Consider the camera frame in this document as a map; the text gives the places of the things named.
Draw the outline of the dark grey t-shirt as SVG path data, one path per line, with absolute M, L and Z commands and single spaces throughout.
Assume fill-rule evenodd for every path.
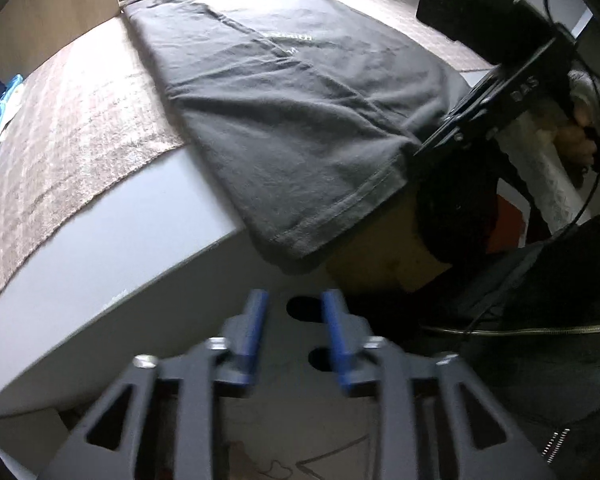
M 400 192 L 469 90 L 338 0 L 140 0 L 124 14 L 163 102 L 258 251 L 286 269 Z

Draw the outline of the black zippered bag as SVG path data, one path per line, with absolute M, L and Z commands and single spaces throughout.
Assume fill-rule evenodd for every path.
M 427 288 L 460 352 L 559 479 L 600 479 L 600 215 Z

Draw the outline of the pink plaid table cloth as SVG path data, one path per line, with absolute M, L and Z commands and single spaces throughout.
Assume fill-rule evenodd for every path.
M 22 88 L 0 147 L 0 293 L 72 216 L 185 142 L 121 18 L 60 49 Z

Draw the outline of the brown cardboard panel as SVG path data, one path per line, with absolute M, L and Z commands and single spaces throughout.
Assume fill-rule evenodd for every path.
M 119 12 L 119 0 L 8 0 L 0 12 L 0 80 L 27 76 Z

